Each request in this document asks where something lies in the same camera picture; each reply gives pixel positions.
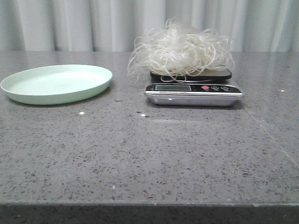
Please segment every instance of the noodle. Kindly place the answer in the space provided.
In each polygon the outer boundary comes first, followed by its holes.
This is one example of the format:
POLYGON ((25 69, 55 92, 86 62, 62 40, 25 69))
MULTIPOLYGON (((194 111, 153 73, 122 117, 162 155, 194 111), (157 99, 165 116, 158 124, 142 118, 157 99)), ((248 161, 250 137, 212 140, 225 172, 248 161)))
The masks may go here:
POLYGON ((198 76, 204 69, 232 70, 230 44, 231 39, 212 29, 200 32, 168 20, 163 28, 152 28, 135 39, 128 74, 138 77, 150 70, 176 80, 177 76, 198 76))

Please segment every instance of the quartz countertop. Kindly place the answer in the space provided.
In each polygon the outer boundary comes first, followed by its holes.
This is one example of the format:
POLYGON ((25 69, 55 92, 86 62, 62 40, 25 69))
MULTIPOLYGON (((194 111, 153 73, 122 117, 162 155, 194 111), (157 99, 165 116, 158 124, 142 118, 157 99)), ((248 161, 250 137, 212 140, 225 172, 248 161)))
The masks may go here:
POLYGON ((233 53, 246 96, 232 107, 154 105, 143 93, 149 74, 127 75, 129 57, 0 52, 1 80, 57 64, 113 73, 103 93, 70 104, 26 105, 0 91, 0 223, 54 213, 68 223, 71 206, 72 223, 95 214, 179 223, 184 213, 299 223, 299 53, 233 53))

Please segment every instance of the black button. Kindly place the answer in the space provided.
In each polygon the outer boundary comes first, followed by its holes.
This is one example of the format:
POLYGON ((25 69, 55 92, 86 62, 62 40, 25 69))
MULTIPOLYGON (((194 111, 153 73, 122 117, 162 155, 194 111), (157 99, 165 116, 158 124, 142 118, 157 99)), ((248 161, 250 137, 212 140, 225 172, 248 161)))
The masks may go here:
POLYGON ((228 86, 222 86, 222 87, 220 87, 220 88, 222 88, 223 90, 229 90, 229 87, 228 86))
POLYGON ((216 86, 216 85, 212 85, 211 88, 212 88, 213 90, 219 90, 219 86, 216 86))

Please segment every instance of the white curtain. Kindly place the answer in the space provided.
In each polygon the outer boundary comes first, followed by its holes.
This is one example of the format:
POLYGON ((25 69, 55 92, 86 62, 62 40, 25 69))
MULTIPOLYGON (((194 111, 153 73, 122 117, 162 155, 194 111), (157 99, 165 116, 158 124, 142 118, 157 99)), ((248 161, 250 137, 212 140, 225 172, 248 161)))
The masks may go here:
POLYGON ((174 18, 233 51, 298 51, 299 0, 0 0, 0 50, 132 51, 174 18))

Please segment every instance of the plastic plate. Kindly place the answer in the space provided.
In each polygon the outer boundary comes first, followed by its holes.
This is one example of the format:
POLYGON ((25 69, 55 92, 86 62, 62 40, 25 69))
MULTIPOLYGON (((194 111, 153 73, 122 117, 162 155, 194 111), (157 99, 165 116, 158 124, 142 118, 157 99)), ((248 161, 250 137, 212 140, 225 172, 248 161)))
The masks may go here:
POLYGON ((92 65, 54 65, 15 73, 1 88, 15 101, 33 105, 65 104, 103 92, 112 72, 92 65))

